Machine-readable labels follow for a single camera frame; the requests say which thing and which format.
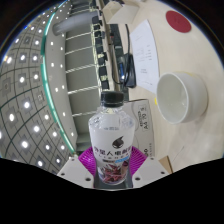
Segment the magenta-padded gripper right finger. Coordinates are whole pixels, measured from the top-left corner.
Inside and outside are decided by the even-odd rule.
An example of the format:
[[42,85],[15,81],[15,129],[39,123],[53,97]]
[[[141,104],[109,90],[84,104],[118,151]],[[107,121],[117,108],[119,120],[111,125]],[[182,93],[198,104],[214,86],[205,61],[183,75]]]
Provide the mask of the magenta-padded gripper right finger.
[[135,147],[132,148],[129,160],[129,172],[134,188],[143,187],[168,175],[155,157],[147,157]]

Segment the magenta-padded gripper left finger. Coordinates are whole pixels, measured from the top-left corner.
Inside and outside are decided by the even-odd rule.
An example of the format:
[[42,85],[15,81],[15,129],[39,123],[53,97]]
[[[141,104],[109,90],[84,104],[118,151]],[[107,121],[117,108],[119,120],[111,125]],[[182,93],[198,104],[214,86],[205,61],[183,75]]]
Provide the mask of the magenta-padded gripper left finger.
[[86,149],[80,156],[68,159],[58,176],[84,188],[93,188],[96,175],[96,162],[92,148]]

